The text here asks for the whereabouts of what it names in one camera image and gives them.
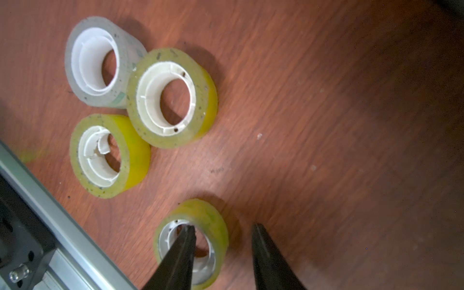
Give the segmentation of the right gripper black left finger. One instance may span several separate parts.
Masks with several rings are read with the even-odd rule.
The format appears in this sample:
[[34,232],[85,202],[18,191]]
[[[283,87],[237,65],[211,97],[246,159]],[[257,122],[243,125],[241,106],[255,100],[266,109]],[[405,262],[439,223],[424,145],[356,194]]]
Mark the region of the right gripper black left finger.
[[195,228],[187,225],[143,290],[191,290],[195,248]]

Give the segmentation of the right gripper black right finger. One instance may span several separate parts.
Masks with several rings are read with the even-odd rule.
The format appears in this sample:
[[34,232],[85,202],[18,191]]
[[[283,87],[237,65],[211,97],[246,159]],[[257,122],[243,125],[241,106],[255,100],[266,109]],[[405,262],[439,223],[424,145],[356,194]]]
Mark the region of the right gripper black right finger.
[[253,225],[251,246],[257,290],[306,290],[262,224]]

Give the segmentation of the yellow tape roll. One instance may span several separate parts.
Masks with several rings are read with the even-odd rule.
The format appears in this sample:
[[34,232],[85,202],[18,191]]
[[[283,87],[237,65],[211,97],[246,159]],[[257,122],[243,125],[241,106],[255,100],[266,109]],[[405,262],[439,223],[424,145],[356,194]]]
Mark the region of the yellow tape roll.
[[[120,152],[119,171],[105,158],[111,152],[110,135]],[[73,172],[82,187],[98,198],[110,199],[138,185],[148,173],[150,160],[150,145],[137,134],[127,116],[90,115],[77,124],[71,135]]]
[[[187,87],[189,103],[186,116],[170,124],[161,110],[161,95],[175,80]],[[154,147],[171,149],[201,139],[210,130],[218,111],[218,94],[209,73],[188,54],[159,48],[133,69],[126,104],[139,136]]]
[[210,203],[188,199],[162,220],[153,237],[153,249],[158,263],[166,257],[180,232],[181,226],[192,225],[205,237],[209,253],[193,261],[192,289],[205,290],[221,272],[229,246],[227,225],[220,212]]

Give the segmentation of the clear white tape roll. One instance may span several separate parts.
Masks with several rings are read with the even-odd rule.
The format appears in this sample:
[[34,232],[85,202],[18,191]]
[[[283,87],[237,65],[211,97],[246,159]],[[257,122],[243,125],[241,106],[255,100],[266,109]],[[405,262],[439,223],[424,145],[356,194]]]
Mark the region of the clear white tape roll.
[[[116,70],[112,81],[106,84],[102,68],[110,52],[114,52]],[[125,109],[130,76],[146,54],[138,39],[109,19],[92,16],[80,21],[67,40],[66,77],[73,93],[83,103]]]

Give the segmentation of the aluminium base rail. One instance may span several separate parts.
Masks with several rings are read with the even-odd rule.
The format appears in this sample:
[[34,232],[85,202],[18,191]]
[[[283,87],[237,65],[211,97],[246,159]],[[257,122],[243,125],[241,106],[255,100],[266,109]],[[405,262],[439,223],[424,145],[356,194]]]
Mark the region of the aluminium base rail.
[[133,290],[135,285],[14,153],[1,145],[1,174],[57,239],[50,273],[39,289]]

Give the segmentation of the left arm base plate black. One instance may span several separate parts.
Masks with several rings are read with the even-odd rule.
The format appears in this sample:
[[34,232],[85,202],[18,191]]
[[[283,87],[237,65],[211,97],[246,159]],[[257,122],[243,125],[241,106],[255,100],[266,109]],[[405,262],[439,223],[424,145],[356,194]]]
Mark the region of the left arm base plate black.
[[32,290],[56,251],[48,227],[1,178],[1,278],[11,290]]

